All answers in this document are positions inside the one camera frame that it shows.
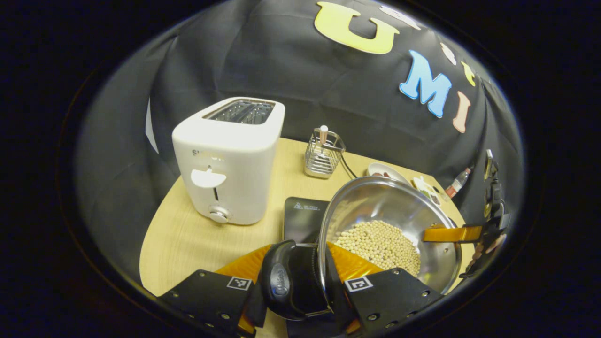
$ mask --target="toaster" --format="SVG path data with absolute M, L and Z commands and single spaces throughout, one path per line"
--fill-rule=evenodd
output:
M 201 215 L 233 224 L 263 217 L 284 111 L 276 101 L 231 97 L 175 127 L 177 165 Z

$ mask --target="wooden table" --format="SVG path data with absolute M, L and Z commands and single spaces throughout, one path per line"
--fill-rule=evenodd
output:
M 215 271 L 252 250 L 282 241 L 284 201 L 288 197 L 331 200 L 352 177 L 342 164 L 328 179 L 305 175 L 306 147 L 305 142 L 279 139 L 267 211 L 258 223 L 250 226 L 219 224 L 201 216 L 194 209 L 179 177 L 156 211 L 142 244 L 140 277 L 143 286 L 160 296 L 198 269 Z M 375 162 L 352 153 L 344 153 L 344 158 L 359 176 L 366 174 L 369 164 Z M 423 176 L 428 184 L 444 191 L 432 176 L 378 162 L 395 168 L 408 180 Z M 453 202 L 441 199 L 441 203 L 442 210 L 456 224 L 465 223 Z M 460 271 L 465 270 L 473 253 L 473 245 L 462 245 Z M 285 332 L 284 320 L 268 311 L 264 327 L 257 328 L 257 337 L 285 337 Z

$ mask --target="blue letter m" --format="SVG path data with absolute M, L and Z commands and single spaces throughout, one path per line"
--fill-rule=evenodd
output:
M 428 60 L 416 51 L 409 50 L 409 53 L 413 56 L 413 65 L 409 72 L 409 78 L 407 78 L 405 83 L 400 84 L 398 89 L 412 99 L 417 99 L 419 96 L 417 87 L 419 85 L 421 104 L 426 103 L 429 98 L 434 96 L 430 103 L 428 103 L 428 109 L 432 114 L 441 118 L 442 107 L 445 106 L 447 94 L 449 93 L 449 89 L 451 89 L 451 81 L 444 74 L 438 74 L 436 79 L 432 80 L 432 71 L 430 70 Z

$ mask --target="wire basket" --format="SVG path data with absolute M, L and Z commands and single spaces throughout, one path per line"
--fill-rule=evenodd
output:
M 315 128 L 305 151 L 305 174 L 327 179 L 336 169 L 346 146 L 335 132 L 326 132 L 323 145 L 319 135 L 320 129 Z

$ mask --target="black cable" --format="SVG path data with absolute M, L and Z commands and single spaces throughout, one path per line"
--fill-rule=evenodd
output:
M 344 155 L 340 154 L 340 157 L 342 158 L 342 163 L 344 163 L 344 166 L 349 170 L 350 174 L 353 175 L 354 178 L 357 178 L 357 175 L 355 175 L 355 173 L 350 169 L 349 165 L 346 164 L 346 161 L 344 160 Z

